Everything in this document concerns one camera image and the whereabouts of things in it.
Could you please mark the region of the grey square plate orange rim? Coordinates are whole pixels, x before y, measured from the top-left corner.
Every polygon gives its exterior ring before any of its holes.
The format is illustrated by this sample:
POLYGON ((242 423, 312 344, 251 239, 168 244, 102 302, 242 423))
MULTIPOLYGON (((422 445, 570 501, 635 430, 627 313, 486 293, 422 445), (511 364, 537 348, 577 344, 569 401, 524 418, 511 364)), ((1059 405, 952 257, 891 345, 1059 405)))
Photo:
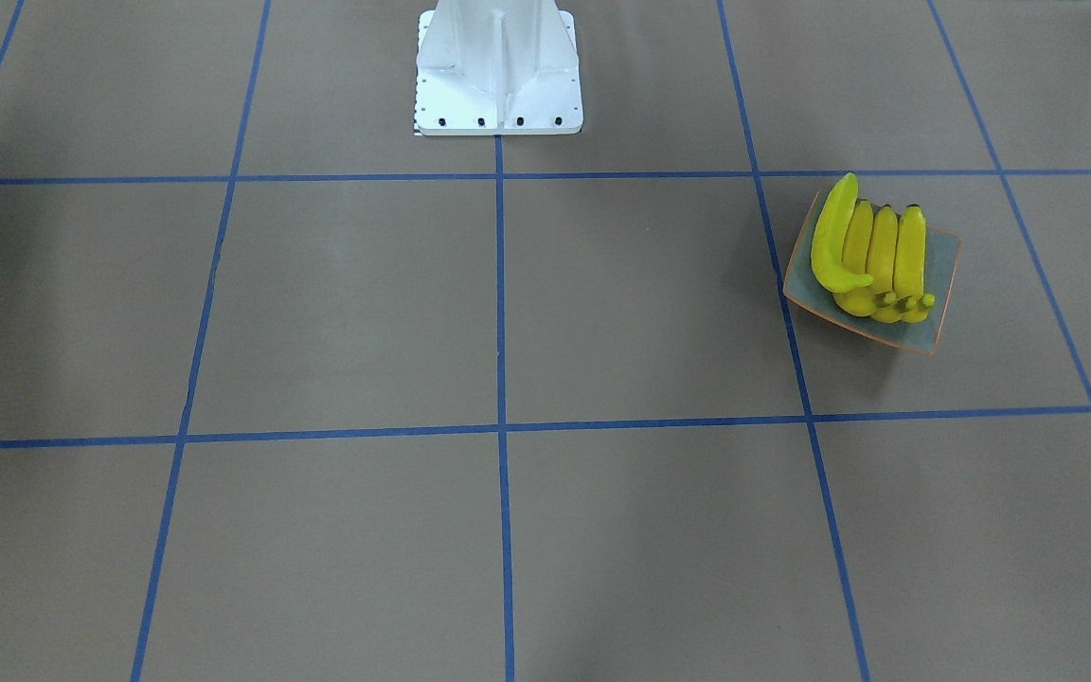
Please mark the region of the grey square plate orange rim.
POLYGON ((951 302, 958 255, 962 246, 961 238, 928 225, 923 283, 928 294, 936 298, 936 303, 922 322, 882 323, 870 316, 846 314, 834 302, 831 291, 823 289, 823 286, 815 280, 810 267, 815 222, 830 189, 830 186, 826 186, 815 195, 799 229, 796 246, 789 259, 783 278, 783 294, 788 301, 836 328, 856 333, 858 336, 870 338, 875 344, 895 347, 906 352, 921 355, 936 352, 942 337, 945 311, 951 302))

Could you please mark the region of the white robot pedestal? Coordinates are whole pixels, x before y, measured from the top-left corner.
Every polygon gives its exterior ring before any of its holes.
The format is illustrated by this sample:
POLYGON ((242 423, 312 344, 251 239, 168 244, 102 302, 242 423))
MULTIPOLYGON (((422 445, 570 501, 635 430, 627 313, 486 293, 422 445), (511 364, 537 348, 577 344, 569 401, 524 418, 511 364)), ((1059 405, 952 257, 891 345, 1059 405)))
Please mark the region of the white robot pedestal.
POLYGON ((417 27, 415 134, 582 132, 576 22, 554 1, 437 1, 417 27))

